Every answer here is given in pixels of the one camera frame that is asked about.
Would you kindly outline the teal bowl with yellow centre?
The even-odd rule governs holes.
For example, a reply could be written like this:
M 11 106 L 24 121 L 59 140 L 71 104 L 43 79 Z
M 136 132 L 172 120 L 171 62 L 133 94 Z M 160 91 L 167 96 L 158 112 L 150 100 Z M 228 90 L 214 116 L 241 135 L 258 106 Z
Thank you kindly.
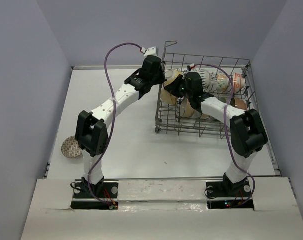
M 182 75 L 183 73 L 177 69 L 170 69 L 170 70 L 167 70 L 165 72 L 165 79 L 166 81 L 164 82 L 164 86 L 166 87 L 167 85 L 170 85 L 173 81 L 176 80 L 176 78 L 179 76 L 179 75 Z

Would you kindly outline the white bowl with patterned outside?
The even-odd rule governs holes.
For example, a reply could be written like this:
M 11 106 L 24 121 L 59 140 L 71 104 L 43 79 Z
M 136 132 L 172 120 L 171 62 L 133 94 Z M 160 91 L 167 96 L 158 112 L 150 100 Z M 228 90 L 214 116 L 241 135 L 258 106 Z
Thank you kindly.
M 200 69 L 198 71 L 198 74 L 200 75 L 201 80 L 202 80 L 203 90 L 206 91 L 212 83 L 212 76 L 211 76 L 210 72 L 205 69 Z

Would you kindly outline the plain white bowl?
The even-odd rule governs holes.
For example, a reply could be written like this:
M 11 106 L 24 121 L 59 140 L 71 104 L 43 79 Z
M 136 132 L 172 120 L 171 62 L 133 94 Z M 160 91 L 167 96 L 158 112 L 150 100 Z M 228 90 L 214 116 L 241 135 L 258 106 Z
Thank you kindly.
M 200 112 L 195 112 L 193 116 L 196 119 L 201 119 L 201 120 L 206 120 L 206 119 L 208 119 L 210 117 L 209 115 L 203 114 L 203 113 L 200 113 Z

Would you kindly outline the leaf and flower pattern bowl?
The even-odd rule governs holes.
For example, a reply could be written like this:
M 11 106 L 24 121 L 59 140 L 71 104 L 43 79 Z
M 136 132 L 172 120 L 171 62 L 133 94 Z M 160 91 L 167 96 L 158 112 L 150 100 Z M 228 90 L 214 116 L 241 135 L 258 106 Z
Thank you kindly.
M 225 92 L 229 88 L 229 78 L 228 76 L 219 70 L 217 72 L 217 79 L 216 79 L 216 89 L 218 93 Z

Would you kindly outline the brown glazed bowl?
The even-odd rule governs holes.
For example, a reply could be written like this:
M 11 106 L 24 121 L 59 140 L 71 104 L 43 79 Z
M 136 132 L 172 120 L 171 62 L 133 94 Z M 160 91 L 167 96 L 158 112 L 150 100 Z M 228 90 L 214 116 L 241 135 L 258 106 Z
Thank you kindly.
M 247 111 L 248 110 L 248 105 L 247 103 L 240 99 L 240 98 L 233 98 L 231 100 L 231 105 L 237 109 L 240 109 L 240 110 L 244 110 L 244 111 Z

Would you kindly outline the orange coral pattern bowl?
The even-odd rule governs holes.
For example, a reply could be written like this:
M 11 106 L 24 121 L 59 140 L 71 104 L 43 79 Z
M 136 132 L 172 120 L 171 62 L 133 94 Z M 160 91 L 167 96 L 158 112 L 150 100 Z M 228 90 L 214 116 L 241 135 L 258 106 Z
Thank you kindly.
M 242 74 L 236 72 L 233 76 L 234 93 L 236 94 L 240 92 L 245 87 L 246 87 L 246 79 L 243 78 Z

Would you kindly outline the small patterned bowl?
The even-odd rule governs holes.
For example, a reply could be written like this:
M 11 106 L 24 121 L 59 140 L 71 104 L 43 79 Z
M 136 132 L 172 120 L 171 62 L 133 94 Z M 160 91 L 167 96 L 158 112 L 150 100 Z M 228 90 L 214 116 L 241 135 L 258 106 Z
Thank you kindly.
M 68 137 L 61 145 L 61 153 L 69 159 L 75 159 L 82 155 L 82 150 L 75 136 Z

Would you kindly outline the tan orange bowl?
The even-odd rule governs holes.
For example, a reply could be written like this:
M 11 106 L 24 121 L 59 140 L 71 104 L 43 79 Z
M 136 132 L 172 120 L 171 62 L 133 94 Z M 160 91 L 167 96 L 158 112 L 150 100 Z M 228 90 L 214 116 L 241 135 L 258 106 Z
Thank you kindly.
M 177 98 L 174 95 L 170 94 L 167 90 L 165 90 L 165 88 L 161 89 L 160 98 L 164 103 L 168 105 L 174 106 L 177 104 Z

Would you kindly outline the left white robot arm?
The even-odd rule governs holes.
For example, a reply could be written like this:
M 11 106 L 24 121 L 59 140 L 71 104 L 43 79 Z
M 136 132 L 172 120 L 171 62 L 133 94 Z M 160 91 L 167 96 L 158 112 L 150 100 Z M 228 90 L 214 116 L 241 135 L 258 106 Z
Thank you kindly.
M 75 139 L 83 156 L 81 189 L 90 197 L 97 198 L 103 190 L 102 157 L 111 141 L 116 118 L 148 94 L 153 86 L 165 81 L 162 60 L 154 55 L 147 56 L 142 67 L 130 75 L 110 99 L 92 111 L 84 110 L 78 115 Z

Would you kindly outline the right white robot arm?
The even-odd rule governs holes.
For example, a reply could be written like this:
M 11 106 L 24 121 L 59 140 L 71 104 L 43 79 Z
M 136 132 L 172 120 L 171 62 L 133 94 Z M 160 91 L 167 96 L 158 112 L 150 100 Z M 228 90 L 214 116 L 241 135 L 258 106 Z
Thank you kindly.
M 205 76 L 197 71 L 182 74 L 178 70 L 169 70 L 165 79 L 165 92 L 183 98 L 194 111 L 224 124 L 232 162 L 223 180 L 210 183 L 207 192 L 211 199 L 235 196 L 245 187 L 248 170 L 257 153 L 268 143 L 259 112 L 236 108 L 206 92 Z

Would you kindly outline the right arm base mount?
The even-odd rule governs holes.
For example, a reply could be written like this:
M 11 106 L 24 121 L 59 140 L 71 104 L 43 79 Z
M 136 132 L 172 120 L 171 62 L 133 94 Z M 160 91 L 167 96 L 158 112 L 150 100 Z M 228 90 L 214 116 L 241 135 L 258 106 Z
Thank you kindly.
M 204 194 L 209 210 L 254 209 L 252 189 L 247 179 L 235 186 L 224 181 L 206 182 Z

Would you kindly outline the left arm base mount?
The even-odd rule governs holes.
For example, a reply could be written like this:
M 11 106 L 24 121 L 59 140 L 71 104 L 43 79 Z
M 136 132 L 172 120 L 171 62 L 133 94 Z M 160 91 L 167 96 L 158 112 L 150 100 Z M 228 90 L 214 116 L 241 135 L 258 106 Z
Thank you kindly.
M 78 179 L 70 184 L 73 195 L 70 207 L 73 210 L 106 210 L 119 209 L 119 183 L 103 181 L 98 186 L 89 185 L 85 179 Z

